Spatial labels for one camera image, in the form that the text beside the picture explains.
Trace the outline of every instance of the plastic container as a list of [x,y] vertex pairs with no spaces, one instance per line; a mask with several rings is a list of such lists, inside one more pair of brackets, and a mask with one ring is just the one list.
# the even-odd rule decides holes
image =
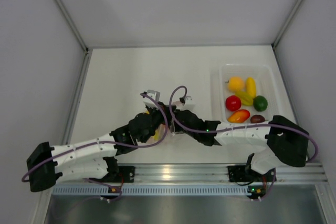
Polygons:
[[268,101],[268,107],[265,111],[258,112],[253,106],[241,106],[241,109],[246,109],[253,115],[262,115],[266,121],[271,121],[274,115],[281,115],[282,108],[279,103],[278,90],[276,89],[274,75],[271,68],[265,65],[235,65],[226,64],[219,68],[220,76],[220,106],[222,107],[223,121],[227,122],[234,112],[226,109],[225,100],[230,95],[234,95],[227,89],[227,82],[230,77],[239,76],[244,81],[248,77],[252,77],[256,81],[257,95],[262,95]]

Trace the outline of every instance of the white enclosure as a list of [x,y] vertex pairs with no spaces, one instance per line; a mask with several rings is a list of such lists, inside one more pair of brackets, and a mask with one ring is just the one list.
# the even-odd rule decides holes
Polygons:
[[[316,139],[336,194],[335,41],[335,0],[0,0],[1,223],[44,220],[50,194],[20,182],[39,143],[126,124],[144,90],[167,102],[184,84],[199,117],[222,120],[227,63],[271,70],[281,114]],[[118,162],[243,163],[255,150],[176,136]]]

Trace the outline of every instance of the white floor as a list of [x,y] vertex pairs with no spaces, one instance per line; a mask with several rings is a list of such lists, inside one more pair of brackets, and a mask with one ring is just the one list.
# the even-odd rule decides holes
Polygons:
[[[193,112],[204,120],[221,120],[218,70],[226,63],[268,65],[276,79],[282,115],[294,121],[271,46],[95,49],[71,143],[109,133],[144,112],[139,94],[147,89],[160,91],[160,100],[167,103],[177,86],[186,85],[196,103]],[[247,145],[206,147],[183,135],[117,159],[119,164],[239,163],[256,150]]]

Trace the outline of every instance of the white wall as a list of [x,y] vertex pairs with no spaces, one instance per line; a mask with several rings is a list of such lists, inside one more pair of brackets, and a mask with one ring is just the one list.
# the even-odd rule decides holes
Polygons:
[[336,0],[306,0],[277,54],[298,120],[318,141],[336,195]]
[[296,0],[63,0],[89,46],[270,44]]
[[53,0],[0,0],[1,223],[28,223],[38,194],[21,183],[37,144],[59,143],[83,61]]

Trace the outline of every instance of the toy fruit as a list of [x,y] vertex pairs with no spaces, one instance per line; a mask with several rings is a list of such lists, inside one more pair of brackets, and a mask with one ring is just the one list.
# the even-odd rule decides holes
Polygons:
[[265,111],[267,109],[268,102],[265,97],[258,95],[253,99],[253,106],[256,111]]
[[242,102],[240,98],[235,95],[231,95],[225,100],[225,107],[230,111],[239,110],[241,106],[242,106]]
[[257,85],[255,80],[251,77],[246,79],[246,93],[248,93],[252,98],[257,96]]
[[241,103],[246,106],[252,106],[253,105],[253,98],[246,93],[245,91],[237,91],[236,96],[238,96],[241,100]]
[[262,115],[254,115],[250,119],[251,123],[262,123],[265,121],[265,118]]
[[229,123],[244,123],[250,117],[248,110],[237,110],[227,120]]
[[227,89],[231,92],[236,92],[244,88],[244,81],[237,76],[231,77],[227,84]]

